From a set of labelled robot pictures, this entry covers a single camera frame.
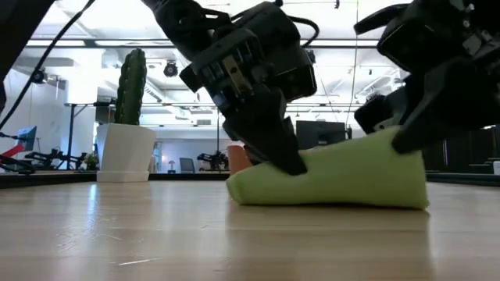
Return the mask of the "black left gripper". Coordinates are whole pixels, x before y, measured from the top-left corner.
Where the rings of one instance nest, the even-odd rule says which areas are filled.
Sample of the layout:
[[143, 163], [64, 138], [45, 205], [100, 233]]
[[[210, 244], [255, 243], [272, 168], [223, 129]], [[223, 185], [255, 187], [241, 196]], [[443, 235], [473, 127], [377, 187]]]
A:
[[196, 0], [142, 0], [176, 49], [190, 61], [180, 78], [206, 89], [225, 115], [224, 129], [244, 144], [253, 165], [268, 163], [288, 175], [307, 172], [281, 90], [267, 85], [265, 19], [273, 3], [237, 16], [202, 7]]

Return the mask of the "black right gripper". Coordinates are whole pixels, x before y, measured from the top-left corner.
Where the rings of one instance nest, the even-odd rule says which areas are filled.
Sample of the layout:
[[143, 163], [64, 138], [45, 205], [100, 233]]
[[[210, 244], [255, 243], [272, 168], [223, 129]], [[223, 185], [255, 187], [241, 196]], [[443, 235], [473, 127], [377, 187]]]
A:
[[398, 153], [500, 124], [500, 0], [448, 0], [459, 14], [459, 39], [471, 58], [457, 56], [396, 91]]

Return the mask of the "salmon plastic basket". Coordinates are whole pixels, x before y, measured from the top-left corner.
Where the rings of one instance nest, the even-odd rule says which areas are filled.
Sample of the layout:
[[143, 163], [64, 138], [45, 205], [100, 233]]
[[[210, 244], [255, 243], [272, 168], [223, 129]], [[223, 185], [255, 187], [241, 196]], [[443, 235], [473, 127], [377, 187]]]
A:
[[230, 174], [240, 172], [252, 166], [246, 150], [240, 145], [230, 145], [227, 147]]

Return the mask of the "green microfiber towel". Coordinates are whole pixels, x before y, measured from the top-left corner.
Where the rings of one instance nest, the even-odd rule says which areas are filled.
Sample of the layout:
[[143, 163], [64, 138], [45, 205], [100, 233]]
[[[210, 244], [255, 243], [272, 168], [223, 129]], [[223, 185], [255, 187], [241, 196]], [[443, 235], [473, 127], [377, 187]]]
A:
[[425, 209], [429, 205], [420, 151], [399, 154], [391, 127], [365, 137], [301, 151], [307, 173], [291, 176], [269, 163], [230, 176], [240, 205], [355, 204]]

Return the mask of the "background robot workstation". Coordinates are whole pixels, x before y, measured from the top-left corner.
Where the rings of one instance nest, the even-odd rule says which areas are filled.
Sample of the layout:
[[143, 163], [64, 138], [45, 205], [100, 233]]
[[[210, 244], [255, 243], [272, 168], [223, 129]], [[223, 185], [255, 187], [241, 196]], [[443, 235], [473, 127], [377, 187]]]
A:
[[226, 171], [229, 169], [229, 159], [221, 151], [213, 155], [201, 153], [197, 156], [200, 171]]

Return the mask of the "black partition panel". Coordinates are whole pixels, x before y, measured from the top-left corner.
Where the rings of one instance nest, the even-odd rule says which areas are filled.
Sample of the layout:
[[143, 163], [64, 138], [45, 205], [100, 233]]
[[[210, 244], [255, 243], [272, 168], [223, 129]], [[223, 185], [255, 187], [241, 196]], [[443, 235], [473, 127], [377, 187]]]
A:
[[493, 174], [500, 162], [500, 125], [451, 137], [425, 148], [427, 172]]

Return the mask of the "black flat monitor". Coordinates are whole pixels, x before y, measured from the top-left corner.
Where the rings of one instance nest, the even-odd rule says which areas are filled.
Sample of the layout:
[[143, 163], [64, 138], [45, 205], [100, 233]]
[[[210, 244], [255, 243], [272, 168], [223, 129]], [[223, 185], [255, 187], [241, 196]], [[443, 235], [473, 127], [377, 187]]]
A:
[[297, 121], [298, 148], [306, 150], [346, 140], [345, 124], [325, 121]]

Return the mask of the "white hexagonal plant pot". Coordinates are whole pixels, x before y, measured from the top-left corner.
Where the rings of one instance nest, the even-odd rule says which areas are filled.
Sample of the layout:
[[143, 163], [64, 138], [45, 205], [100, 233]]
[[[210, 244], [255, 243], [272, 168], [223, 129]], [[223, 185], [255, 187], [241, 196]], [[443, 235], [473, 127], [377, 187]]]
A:
[[99, 126], [97, 182], [146, 182], [155, 139], [156, 132], [143, 126], [116, 123]]

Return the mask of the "green cactus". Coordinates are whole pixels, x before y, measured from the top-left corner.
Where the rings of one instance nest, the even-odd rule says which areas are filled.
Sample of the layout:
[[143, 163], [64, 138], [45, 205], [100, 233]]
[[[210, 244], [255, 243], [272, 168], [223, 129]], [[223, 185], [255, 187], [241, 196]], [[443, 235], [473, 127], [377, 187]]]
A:
[[114, 123], [136, 126], [140, 124], [146, 76], [145, 53], [136, 48], [127, 54], [121, 66]]

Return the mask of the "long light bar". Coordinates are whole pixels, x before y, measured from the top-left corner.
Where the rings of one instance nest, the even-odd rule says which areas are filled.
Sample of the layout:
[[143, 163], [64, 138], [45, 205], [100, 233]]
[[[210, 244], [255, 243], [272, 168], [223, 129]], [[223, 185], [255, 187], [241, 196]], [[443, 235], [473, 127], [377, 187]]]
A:
[[[315, 40], [308, 45], [309, 48], [375, 48], [376, 39], [348, 39], [348, 40]], [[63, 39], [55, 44], [56, 48], [175, 48], [168, 39], [147, 40], [147, 39]]]

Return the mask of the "tilted computer monitor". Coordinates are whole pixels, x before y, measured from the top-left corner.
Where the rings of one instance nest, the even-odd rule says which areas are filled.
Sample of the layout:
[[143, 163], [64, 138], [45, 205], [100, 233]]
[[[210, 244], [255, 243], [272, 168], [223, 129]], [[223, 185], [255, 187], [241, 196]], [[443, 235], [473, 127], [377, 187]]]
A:
[[37, 126], [19, 129], [17, 134], [17, 144], [20, 144], [23, 151], [32, 151], [36, 140]]

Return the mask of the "red slanted bar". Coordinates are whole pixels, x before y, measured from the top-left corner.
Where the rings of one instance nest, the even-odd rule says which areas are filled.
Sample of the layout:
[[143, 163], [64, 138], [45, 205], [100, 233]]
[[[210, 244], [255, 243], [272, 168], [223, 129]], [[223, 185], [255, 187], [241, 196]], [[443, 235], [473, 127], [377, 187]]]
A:
[[22, 151], [24, 151], [24, 146], [22, 144], [17, 144], [14, 147], [10, 148], [9, 150], [3, 152], [2, 156], [12, 158], [13, 156]]

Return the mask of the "black background rig frame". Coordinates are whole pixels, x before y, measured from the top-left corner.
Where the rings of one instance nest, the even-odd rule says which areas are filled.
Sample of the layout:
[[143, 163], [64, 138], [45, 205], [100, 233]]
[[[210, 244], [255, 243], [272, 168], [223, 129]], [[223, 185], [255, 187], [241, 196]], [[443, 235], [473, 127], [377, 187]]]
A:
[[[67, 107], [70, 107], [70, 124], [69, 124], [69, 134], [68, 134], [68, 145], [67, 145], [67, 156], [66, 160], [62, 160], [60, 162], [61, 166], [64, 162], [66, 163], [66, 170], [71, 170], [71, 154], [72, 154], [72, 148], [73, 148], [73, 128], [74, 128], [74, 119], [87, 107], [103, 107], [107, 108], [109, 110], [109, 114], [111, 111], [111, 108], [114, 108], [115, 105], [112, 102], [93, 102], [93, 103], [65, 103], [64, 104]], [[81, 107], [77, 112], [75, 112], [75, 108]], [[220, 126], [220, 114], [217, 113], [217, 121], [216, 121], [216, 150], [220, 149], [220, 132], [221, 132], [221, 126]], [[206, 125], [192, 125], [192, 127], [207, 127]]]

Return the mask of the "black aluminium table frame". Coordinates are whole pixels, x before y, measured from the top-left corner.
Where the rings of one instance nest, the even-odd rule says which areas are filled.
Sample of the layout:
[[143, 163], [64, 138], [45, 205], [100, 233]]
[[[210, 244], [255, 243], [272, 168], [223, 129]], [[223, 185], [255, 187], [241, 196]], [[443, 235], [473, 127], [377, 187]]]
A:
[[[149, 181], [224, 181], [228, 174], [165, 174], [156, 173], [148, 176]], [[0, 174], [0, 189], [17, 187], [36, 187], [70, 183], [96, 182], [97, 173], [35, 173], [22, 175], [18, 173]], [[427, 181], [431, 183], [450, 183], [458, 185], [500, 188], [500, 176], [473, 173], [428, 173]]]

